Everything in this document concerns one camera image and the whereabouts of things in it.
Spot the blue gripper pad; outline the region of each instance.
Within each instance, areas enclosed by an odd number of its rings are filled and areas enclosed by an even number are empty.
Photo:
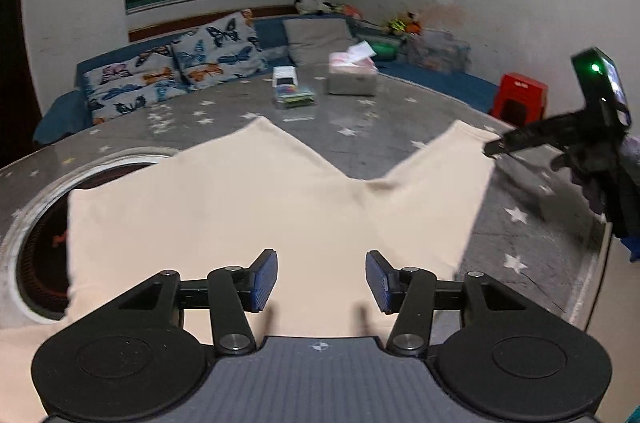
[[[254,310],[262,311],[264,309],[277,279],[278,255],[273,252],[255,273],[254,290],[251,294],[251,304]]]
[[[391,296],[389,293],[389,281],[382,268],[370,253],[367,253],[365,259],[365,273],[367,275],[367,284],[376,299],[376,304],[383,313],[390,310]]]

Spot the bedding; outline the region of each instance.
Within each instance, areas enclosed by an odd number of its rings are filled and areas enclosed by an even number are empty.
[[[169,46],[84,73],[82,90],[94,124],[187,94]]]
[[[182,75],[198,89],[267,68],[250,9],[185,33],[172,42],[172,50]]]
[[[69,200],[70,304],[62,321],[0,331],[0,422],[45,417],[29,366],[38,346],[69,323],[162,269],[205,278],[278,252],[268,308],[248,320],[258,341],[378,335],[381,314],[366,283],[366,252],[395,267],[452,279],[494,161],[482,145],[495,134],[455,122],[382,179],[347,177],[267,119],[195,146],[160,164]],[[185,329],[210,343],[209,313]]]
[[[328,64],[331,53],[342,53],[356,43],[343,18],[284,21],[289,56],[298,66]]]

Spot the wall stain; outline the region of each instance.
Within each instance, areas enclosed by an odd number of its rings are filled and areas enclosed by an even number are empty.
[[[457,4],[429,4],[420,9],[418,18],[423,27],[433,29],[459,28],[465,23],[468,12]]]

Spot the plush toy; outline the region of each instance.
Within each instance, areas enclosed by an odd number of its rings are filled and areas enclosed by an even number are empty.
[[[384,28],[384,31],[388,34],[402,35],[405,33],[411,35],[419,35],[422,30],[420,22],[415,19],[413,13],[400,13],[395,18],[391,19]]]
[[[341,13],[348,17],[354,18],[356,20],[362,20],[362,13],[360,12],[360,10],[349,4],[337,4],[334,6],[334,11],[336,13]]]
[[[322,15],[334,12],[334,7],[323,0],[296,0],[294,4],[301,15]]]

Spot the gray cushion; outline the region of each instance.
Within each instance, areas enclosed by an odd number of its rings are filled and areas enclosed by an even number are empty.
[[[355,40],[342,18],[284,21],[289,40],[289,56],[297,66],[328,64],[329,54],[346,51]]]

